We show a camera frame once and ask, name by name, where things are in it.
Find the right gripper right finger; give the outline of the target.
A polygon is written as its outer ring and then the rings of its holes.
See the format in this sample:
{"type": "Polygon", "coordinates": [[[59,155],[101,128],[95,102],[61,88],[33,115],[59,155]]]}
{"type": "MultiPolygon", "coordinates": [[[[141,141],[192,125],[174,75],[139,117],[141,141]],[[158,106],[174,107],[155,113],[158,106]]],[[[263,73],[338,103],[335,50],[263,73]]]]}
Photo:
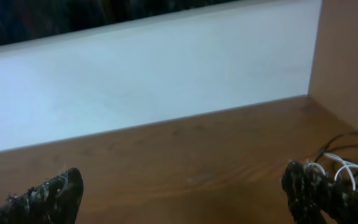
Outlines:
{"type": "Polygon", "coordinates": [[[282,189],[295,223],[326,223],[321,212],[336,223],[358,223],[358,192],[306,164],[290,161],[282,175],[282,189]]]}

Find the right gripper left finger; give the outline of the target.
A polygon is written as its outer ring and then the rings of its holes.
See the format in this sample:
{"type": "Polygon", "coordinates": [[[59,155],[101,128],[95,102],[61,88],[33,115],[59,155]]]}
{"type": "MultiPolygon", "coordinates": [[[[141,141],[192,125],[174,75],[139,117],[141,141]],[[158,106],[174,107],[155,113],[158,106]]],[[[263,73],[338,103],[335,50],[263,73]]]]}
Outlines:
{"type": "Polygon", "coordinates": [[[0,224],[75,224],[83,192],[79,169],[70,168],[22,195],[9,195],[0,206],[0,224]]]}

